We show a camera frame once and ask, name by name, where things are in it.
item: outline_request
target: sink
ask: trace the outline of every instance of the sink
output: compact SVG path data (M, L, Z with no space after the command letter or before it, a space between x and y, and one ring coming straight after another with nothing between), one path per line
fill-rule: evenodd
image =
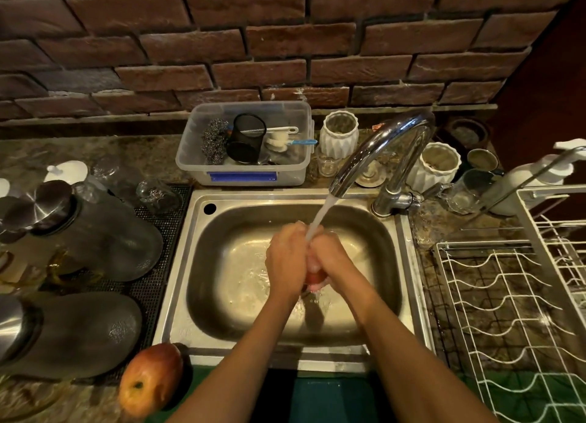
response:
M269 293L264 265L283 224L310 223L327 189L194 191L173 261L154 344L181 343L193 364L214 366L250 329ZM407 216L377 218L375 190L351 190L322 224L421 342L433 349ZM297 302L272 367L363 372L370 357L346 302L326 286Z

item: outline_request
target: dish rack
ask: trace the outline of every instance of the dish rack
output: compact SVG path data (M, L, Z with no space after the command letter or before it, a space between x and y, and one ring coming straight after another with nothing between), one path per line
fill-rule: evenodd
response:
M436 349L502 422L586 422L586 220L549 219L586 185L513 195L517 225L434 246Z

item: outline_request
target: faucet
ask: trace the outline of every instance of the faucet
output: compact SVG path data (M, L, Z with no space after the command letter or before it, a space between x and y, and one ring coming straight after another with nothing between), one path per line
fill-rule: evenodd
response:
M405 211L411 206L421 204L421 196L411 192L404 193L403 186L415 161L431 140L436 131L436 118L429 109L409 111L380 124L380 128L364 141L348 158L338 171L329 187L329 192L341 198L374 160L395 138L415 129L416 138L409 145L406 154L401 158L395 171L385 181L371 211L377 216L385 217Z

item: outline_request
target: backsplash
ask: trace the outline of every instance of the backsplash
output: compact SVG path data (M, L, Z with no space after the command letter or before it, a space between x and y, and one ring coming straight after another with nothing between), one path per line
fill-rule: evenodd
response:
M0 0L0 119L491 101L568 0Z

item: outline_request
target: blue brush handle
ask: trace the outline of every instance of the blue brush handle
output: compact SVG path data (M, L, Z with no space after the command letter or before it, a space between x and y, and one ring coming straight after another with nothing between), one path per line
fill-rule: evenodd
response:
M291 141L290 145L315 145L317 144L317 139L295 139Z

